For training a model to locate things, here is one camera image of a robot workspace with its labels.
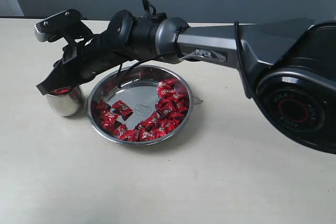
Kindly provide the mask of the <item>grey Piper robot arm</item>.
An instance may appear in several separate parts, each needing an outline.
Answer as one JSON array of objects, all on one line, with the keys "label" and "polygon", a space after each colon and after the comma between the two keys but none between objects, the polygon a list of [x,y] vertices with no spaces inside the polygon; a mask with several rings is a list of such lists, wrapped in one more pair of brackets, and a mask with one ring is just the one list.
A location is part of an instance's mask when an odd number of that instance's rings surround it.
[{"label": "grey Piper robot arm", "polygon": [[335,153],[335,21],[191,27],[165,13],[121,10],[94,34],[71,9],[37,23],[35,34],[41,42],[67,41],[37,85],[41,94],[90,82],[126,61],[204,61],[238,70],[246,97],[283,135]]}]

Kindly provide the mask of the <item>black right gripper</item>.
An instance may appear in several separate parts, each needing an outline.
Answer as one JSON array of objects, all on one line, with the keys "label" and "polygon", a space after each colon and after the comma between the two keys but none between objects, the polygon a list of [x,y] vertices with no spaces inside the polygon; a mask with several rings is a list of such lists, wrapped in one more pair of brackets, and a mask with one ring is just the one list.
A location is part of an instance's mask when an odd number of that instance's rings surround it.
[{"label": "black right gripper", "polygon": [[36,88],[47,95],[54,90],[90,82],[96,75],[121,64],[123,57],[113,52],[104,34],[99,34],[73,48],[66,46],[60,63]]}]

